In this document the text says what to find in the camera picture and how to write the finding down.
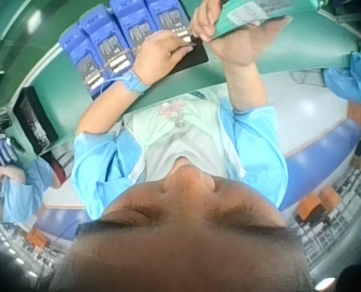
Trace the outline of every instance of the blue cloth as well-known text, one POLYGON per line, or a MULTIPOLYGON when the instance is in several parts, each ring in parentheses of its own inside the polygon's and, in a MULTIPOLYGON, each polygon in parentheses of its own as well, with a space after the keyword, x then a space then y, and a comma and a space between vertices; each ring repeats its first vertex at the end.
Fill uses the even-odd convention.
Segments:
MULTIPOLYGON (((238 113, 229 101, 222 100, 219 119, 222 142, 227 145, 228 177, 248 184, 279 207, 288 172, 276 138, 274 107, 238 113)), ((98 219, 111 202, 141 182, 141 160, 142 147, 128 130, 117 137, 114 133, 82 133, 76 138, 72 183, 91 219, 98 219)))
POLYGON ((325 84, 335 95, 361 103, 361 55, 352 53, 350 62, 350 68, 324 70, 325 84))
POLYGON ((10 178, 3 180, 3 222, 17 223, 29 219, 41 207, 44 192, 52 184, 52 167, 40 157, 32 161, 24 172, 25 184, 10 178))

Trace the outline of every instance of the blue shirt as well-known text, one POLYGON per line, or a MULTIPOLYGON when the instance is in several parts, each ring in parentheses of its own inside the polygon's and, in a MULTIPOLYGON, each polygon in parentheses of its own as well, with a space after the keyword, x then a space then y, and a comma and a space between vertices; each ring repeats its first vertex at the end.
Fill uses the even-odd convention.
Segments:
POLYGON ((37 157, 24 169, 26 183, 6 178, 2 183, 3 222, 17 223, 29 219, 42 205, 45 190, 52 184, 52 167, 37 157))
MULTIPOLYGON (((217 115, 229 179, 249 185, 279 207, 288 172, 278 147, 275 108, 237 112, 223 99, 217 115)), ((128 188, 143 183, 144 170, 142 147, 127 129, 118 136, 82 133, 75 140, 72 183, 93 220, 128 188)))

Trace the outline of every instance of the green tube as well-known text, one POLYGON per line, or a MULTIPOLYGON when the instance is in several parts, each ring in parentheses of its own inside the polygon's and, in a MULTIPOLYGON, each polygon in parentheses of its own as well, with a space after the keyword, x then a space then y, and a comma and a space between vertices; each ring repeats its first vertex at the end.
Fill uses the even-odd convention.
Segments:
POLYGON ((248 23, 317 10, 326 0, 229 0, 222 6, 214 38, 248 23))

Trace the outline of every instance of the white floor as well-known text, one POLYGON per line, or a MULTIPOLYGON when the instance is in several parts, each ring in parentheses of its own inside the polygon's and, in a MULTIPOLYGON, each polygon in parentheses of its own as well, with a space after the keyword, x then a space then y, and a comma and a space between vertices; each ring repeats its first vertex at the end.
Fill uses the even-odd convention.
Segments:
MULTIPOLYGON (((305 77, 302 72, 294 72, 292 75, 297 80, 304 80, 305 77)), ((327 88, 298 84, 289 72, 264 75, 262 79, 268 99, 276 107, 278 139, 285 155, 317 139, 346 117, 347 101, 338 98, 327 88)), ((321 74, 310 72, 305 82, 322 85, 321 74)), ((227 94, 226 85, 217 85, 214 89, 223 95, 227 94)), ((44 204, 61 208, 82 206, 70 180, 59 190, 47 190, 44 204)))

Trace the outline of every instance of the forearm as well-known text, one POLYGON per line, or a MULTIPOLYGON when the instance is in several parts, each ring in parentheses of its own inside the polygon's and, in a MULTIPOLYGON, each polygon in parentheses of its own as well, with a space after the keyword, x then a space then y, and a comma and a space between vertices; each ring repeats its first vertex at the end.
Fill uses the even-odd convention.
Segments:
POLYGON ((15 166, 5 166, 2 169, 2 174, 8 176, 10 179, 18 181, 21 184, 26 183, 26 175, 22 169, 15 166))
POLYGON ((267 95, 258 68, 255 63, 249 66, 238 66, 223 62, 229 97, 235 110, 268 104, 267 95))
POLYGON ((77 133, 107 133, 137 97, 123 82, 116 82, 87 109, 80 119, 77 133))

